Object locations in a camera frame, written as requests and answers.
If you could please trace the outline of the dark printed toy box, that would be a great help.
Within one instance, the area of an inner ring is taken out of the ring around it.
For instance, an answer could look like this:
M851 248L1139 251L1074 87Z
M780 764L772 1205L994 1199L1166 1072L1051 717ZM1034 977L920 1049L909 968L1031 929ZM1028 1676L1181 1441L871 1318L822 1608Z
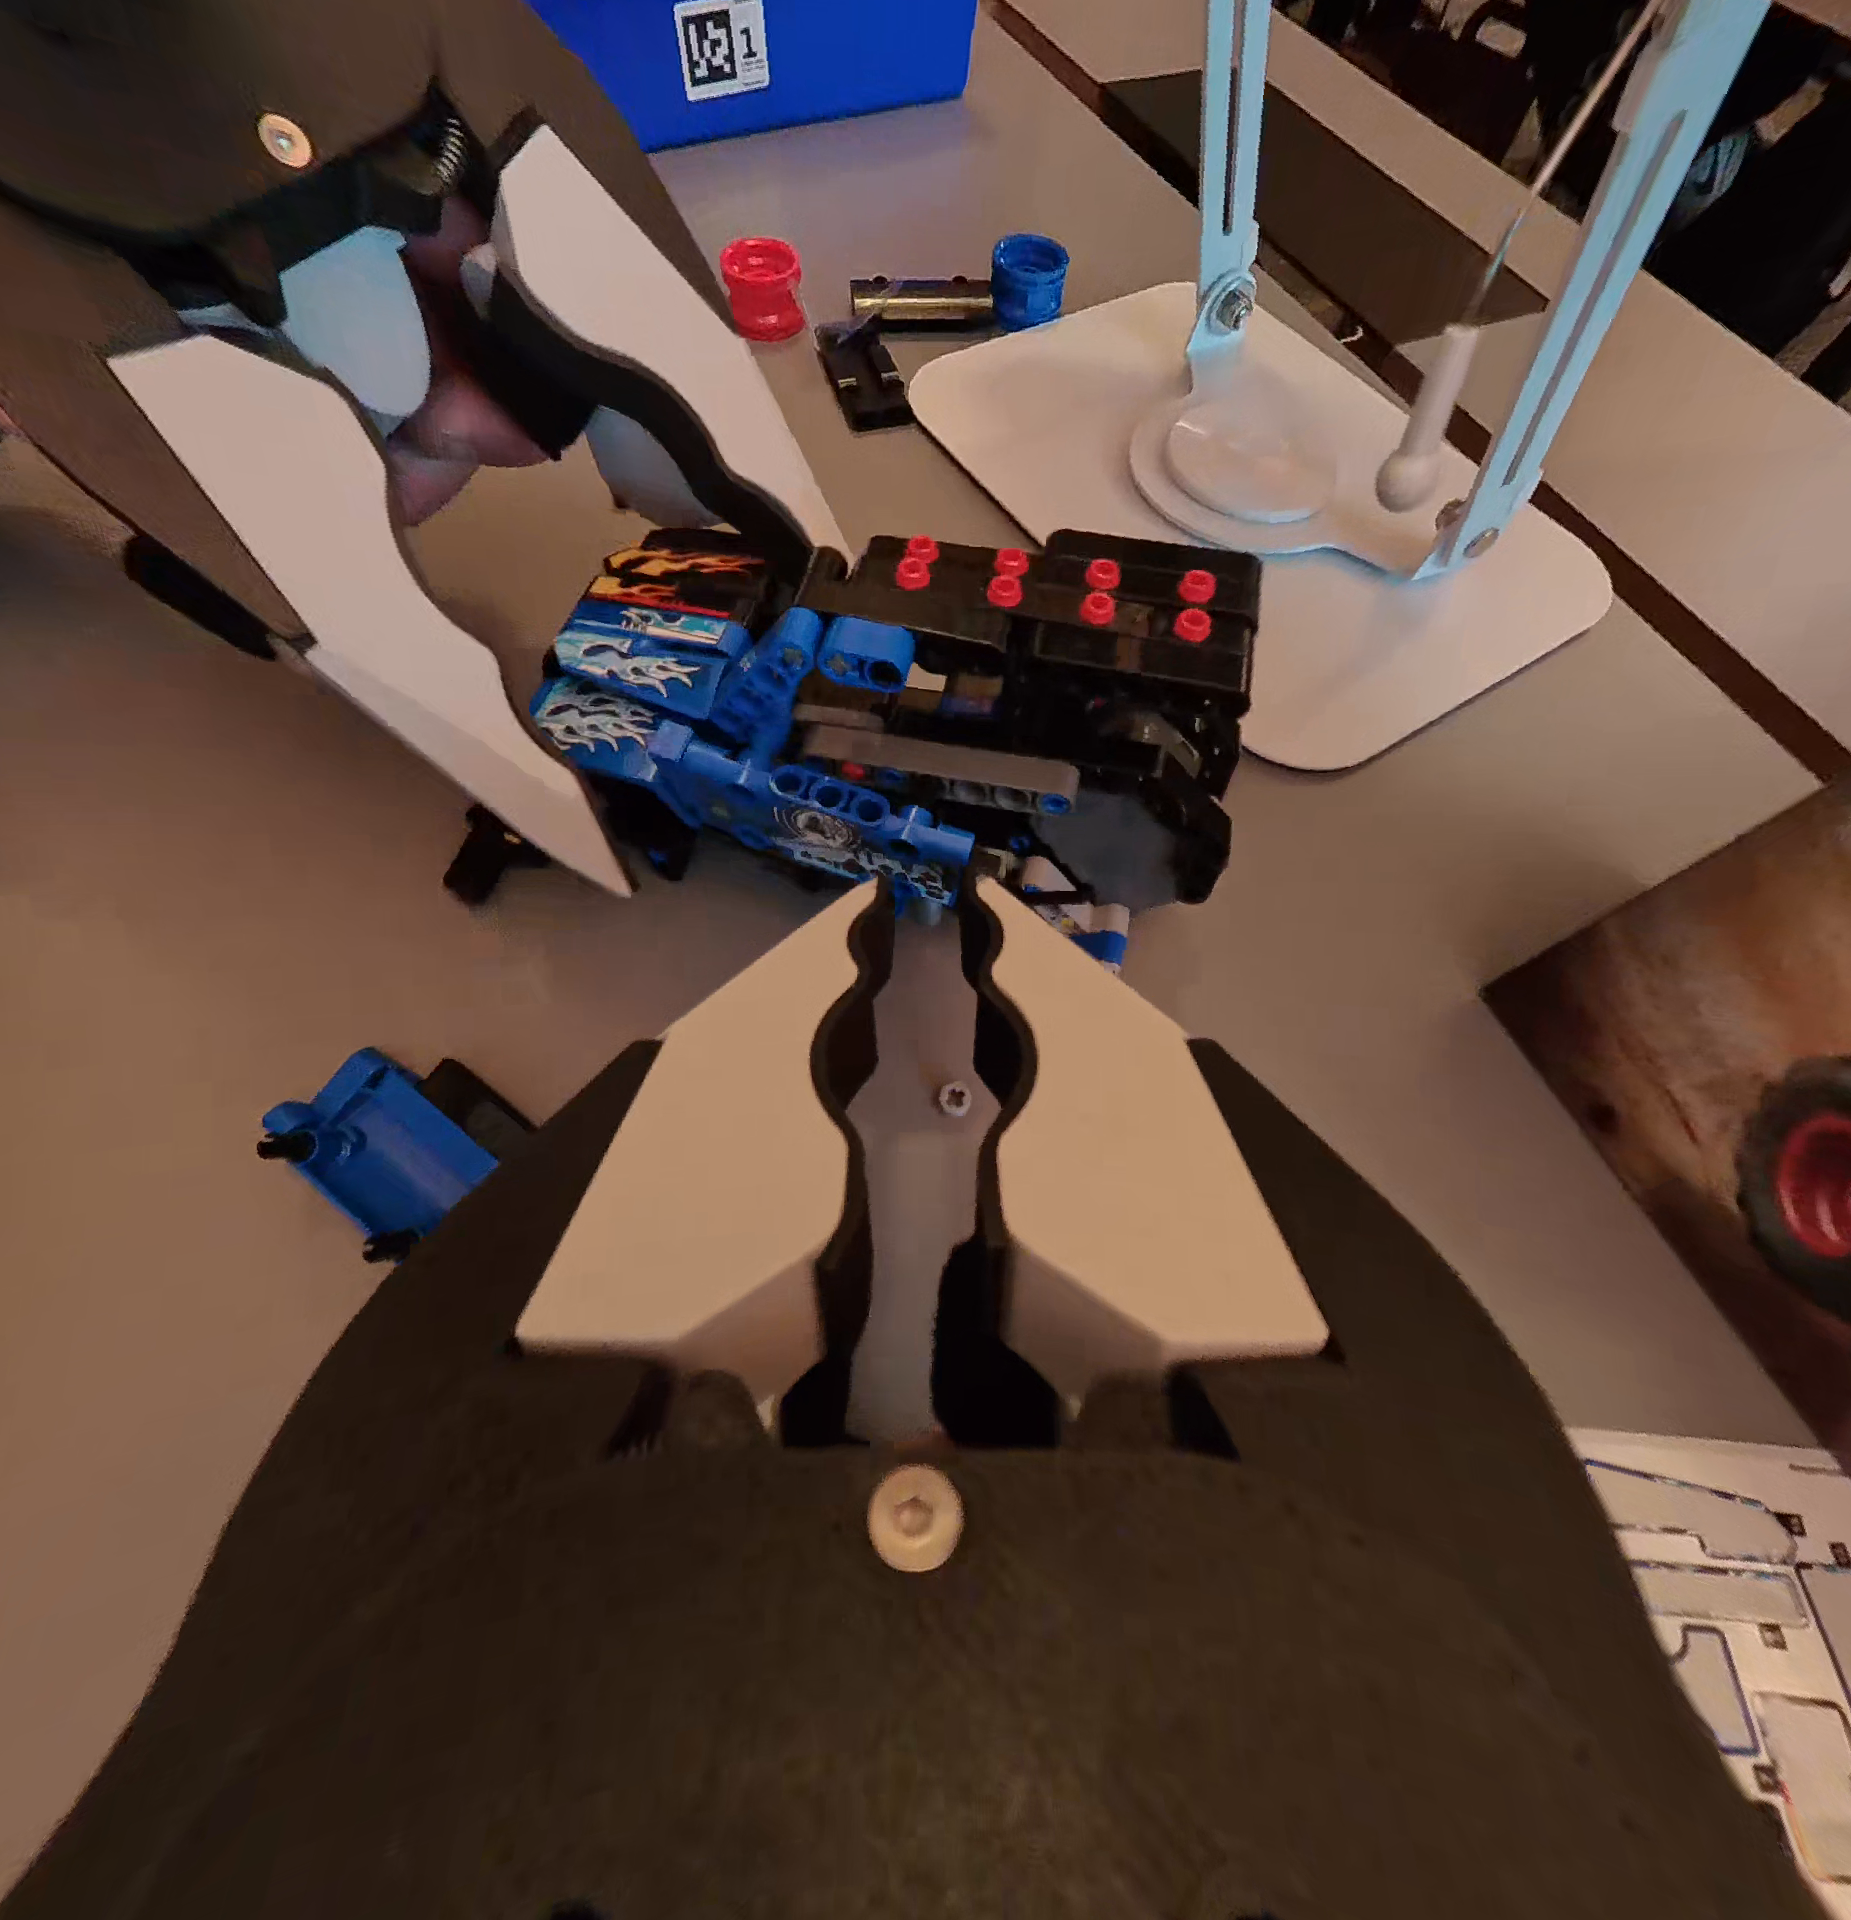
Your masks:
M1851 772L1482 997L1851 1474Z

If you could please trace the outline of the black flat brick plate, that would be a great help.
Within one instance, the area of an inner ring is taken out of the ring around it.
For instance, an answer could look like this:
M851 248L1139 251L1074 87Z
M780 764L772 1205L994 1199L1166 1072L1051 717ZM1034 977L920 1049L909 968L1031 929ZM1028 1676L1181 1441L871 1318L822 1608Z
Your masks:
M812 326L816 363L855 436L916 423L878 318Z

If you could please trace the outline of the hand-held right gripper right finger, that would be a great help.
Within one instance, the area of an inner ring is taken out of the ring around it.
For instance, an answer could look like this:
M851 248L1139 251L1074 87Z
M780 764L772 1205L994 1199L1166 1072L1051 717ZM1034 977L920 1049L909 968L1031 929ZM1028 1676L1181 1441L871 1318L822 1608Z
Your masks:
M937 1429L1057 1443L1093 1389L1309 1363L1328 1318L1193 1041L994 880L961 898L997 1112L937 1288Z

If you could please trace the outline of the person's left hand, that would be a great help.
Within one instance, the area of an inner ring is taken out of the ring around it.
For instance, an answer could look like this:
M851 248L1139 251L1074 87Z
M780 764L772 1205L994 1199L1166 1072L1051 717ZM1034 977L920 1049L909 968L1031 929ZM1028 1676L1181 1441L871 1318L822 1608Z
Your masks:
M440 229L408 236L401 248L430 356L426 395L386 441L391 508L401 528L440 514L480 469L535 469L552 459L472 366L480 318L462 261L485 239L485 218L456 192L443 202Z

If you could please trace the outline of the blue storage bin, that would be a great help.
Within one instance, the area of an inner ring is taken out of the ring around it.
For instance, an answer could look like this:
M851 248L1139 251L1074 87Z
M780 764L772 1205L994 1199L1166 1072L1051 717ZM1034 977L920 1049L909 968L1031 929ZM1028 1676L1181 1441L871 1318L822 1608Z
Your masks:
M978 4L532 4L646 154L957 100Z

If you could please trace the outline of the red wheel rim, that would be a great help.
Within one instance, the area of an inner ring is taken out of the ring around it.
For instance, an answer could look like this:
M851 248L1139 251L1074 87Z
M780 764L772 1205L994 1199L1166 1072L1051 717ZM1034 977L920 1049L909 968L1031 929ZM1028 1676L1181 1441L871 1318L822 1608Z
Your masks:
M801 257L781 236L737 236L724 247L721 281L737 331L747 342L788 342L806 331Z

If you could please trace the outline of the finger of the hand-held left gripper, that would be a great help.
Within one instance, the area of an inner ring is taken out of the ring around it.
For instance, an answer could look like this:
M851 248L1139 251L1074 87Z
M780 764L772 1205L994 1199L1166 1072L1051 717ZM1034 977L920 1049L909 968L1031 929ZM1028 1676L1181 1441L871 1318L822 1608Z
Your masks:
M556 867L630 898L601 809L520 697L617 503L581 446L480 469L433 517L391 508L386 441L426 395L426 333L401 248L338 242L283 288L313 333L186 326L110 371L280 592L307 674L500 813Z
M532 129L497 186L491 326L583 413L583 441L624 510L724 528L788 574L839 517L751 347L684 257L552 129Z

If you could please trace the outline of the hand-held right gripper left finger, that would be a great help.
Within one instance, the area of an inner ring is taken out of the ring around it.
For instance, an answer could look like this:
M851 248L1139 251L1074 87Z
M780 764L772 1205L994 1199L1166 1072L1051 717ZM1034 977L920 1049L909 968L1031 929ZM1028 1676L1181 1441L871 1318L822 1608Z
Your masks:
M839 1443L872 1300L866 1149L887 886L816 913L657 1041L517 1322L530 1354L733 1375Z

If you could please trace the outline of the sticker sheet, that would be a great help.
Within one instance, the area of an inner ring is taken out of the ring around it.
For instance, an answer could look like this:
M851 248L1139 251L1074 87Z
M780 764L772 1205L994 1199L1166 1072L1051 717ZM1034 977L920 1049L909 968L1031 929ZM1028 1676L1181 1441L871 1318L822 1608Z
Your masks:
M1851 1476L1822 1448L1569 1436L1720 1761L1851 1916Z

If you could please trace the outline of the black round beam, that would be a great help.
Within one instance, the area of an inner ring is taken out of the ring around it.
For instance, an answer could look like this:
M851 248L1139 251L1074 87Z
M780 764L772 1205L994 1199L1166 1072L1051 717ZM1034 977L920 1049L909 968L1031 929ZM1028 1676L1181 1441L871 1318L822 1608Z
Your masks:
M986 333L997 325L990 278L851 278L851 325L886 333Z

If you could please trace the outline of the blue wheel rim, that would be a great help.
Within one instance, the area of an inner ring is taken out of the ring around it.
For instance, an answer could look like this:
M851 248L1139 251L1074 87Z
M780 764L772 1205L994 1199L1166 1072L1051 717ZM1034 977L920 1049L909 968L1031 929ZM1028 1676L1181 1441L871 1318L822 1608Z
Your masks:
M1053 325L1064 315L1073 257L1039 230L1011 230L990 248L990 318L1007 333Z

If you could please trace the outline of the black blue toy brick truck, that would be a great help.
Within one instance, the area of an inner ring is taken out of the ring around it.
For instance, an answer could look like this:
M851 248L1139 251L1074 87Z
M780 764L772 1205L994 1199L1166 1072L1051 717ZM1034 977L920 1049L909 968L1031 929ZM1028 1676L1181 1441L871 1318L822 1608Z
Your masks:
M656 875L702 840L920 918L990 875L1107 971L1130 918L1211 894L1262 567L1061 529L871 539L780 574L656 529L583 590L530 697Z

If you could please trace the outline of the small black liftarm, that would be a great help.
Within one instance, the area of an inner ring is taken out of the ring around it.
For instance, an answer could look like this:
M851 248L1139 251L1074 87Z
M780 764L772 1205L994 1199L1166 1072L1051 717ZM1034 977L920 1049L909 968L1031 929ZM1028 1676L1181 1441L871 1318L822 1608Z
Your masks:
M464 809L457 850L443 869L443 888L462 907L485 907L509 875L541 872L552 857L483 803Z

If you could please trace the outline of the blue panel piece with pins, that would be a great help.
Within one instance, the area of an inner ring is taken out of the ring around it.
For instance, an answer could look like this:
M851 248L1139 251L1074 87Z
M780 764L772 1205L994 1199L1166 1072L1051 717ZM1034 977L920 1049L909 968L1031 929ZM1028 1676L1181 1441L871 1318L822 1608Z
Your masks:
M456 1057L421 1075L363 1046L315 1096L271 1105L255 1154L343 1214L368 1261L401 1261L532 1130Z

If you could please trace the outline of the white metal stand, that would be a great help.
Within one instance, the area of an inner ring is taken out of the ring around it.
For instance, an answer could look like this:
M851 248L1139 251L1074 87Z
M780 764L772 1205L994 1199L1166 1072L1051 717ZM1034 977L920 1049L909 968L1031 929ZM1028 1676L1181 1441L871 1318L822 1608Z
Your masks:
M1039 542L1064 528L1260 559L1245 748L1360 768L1517 677L1611 609L1608 567L1529 498L1767 4L1642 4L1526 186L1413 407L1278 321L1257 289L1272 4L1208 4L1197 281L945 353L920 427ZM1626 81L1618 139L1479 463L1447 429L1517 230Z

